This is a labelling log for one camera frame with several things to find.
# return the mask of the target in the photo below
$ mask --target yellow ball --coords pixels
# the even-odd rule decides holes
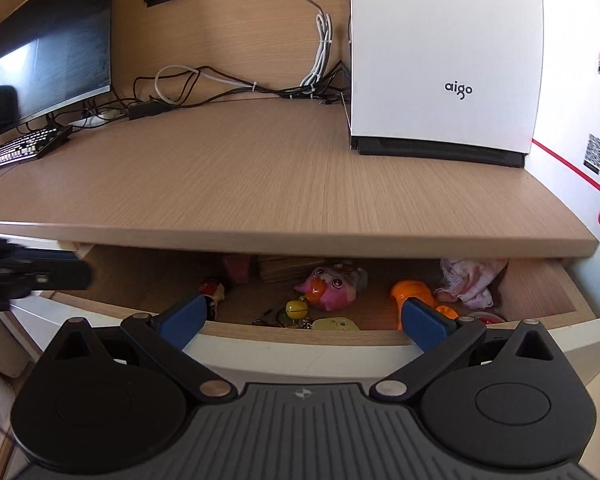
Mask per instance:
[[[291,300],[286,304],[285,311],[290,319],[302,319],[309,314],[309,307],[302,300]]]

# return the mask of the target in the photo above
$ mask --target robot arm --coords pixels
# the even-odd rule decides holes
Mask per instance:
[[[81,290],[91,285],[91,270],[68,251],[26,249],[0,239],[0,311],[9,300],[34,290]]]

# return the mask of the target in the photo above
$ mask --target wooden block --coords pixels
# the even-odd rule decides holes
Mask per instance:
[[[325,264],[324,258],[298,256],[260,261],[260,279],[265,283],[304,279],[312,269]]]

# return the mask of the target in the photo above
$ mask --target qr code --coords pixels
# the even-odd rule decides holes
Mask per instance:
[[[584,165],[594,173],[600,173],[600,139],[589,134],[587,153],[584,156]]]

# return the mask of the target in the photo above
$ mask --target screw head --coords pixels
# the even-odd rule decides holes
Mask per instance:
[[[200,384],[200,392],[207,397],[224,397],[231,393],[231,385],[227,381],[207,381]]]
[[[407,392],[407,385],[401,381],[380,381],[376,384],[376,392],[385,397],[400,397]]]

